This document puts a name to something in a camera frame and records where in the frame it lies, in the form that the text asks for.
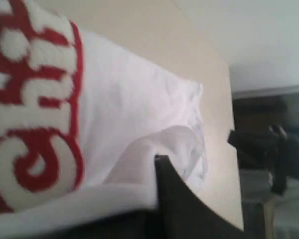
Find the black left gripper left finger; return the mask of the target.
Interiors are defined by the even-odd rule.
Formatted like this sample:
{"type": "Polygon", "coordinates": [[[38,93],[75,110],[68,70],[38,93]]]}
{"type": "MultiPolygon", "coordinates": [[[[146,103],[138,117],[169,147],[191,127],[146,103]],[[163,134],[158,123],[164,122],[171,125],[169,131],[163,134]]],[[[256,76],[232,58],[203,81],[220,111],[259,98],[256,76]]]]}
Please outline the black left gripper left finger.
{"type": "Polygon", "coordinates": [[[71,229],[93,221],[132,213],[155,212],[143,205],[48,205],[0,216],[0,239],[38,236],[71,229]]]}

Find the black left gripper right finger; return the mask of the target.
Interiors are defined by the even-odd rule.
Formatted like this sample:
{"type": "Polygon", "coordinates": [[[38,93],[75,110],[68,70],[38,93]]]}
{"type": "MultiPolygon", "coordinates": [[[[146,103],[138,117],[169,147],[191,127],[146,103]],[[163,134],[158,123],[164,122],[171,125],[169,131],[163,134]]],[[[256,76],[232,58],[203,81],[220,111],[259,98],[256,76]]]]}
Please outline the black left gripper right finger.
{"type": "Polygon", "coordinates": [[[206,206],[185,184],[168,156],[154,158],[157,195],[168,239],[243,239],[244,233],[206,206]]]}

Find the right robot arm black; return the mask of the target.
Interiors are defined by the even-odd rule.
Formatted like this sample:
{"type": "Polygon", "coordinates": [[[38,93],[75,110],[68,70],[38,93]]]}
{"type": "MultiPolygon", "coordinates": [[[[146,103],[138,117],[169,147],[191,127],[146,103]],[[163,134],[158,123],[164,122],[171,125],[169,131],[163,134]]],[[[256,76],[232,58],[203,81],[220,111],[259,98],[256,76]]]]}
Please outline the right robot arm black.
{"type": "Polygon", "coordinates": [[[283,195],[288,177],[299,180],[299,138],[279,125],[269,129],[261,134],[230,130],[227,142],[264,167],[269,172],[271,192],[283,195]]]}

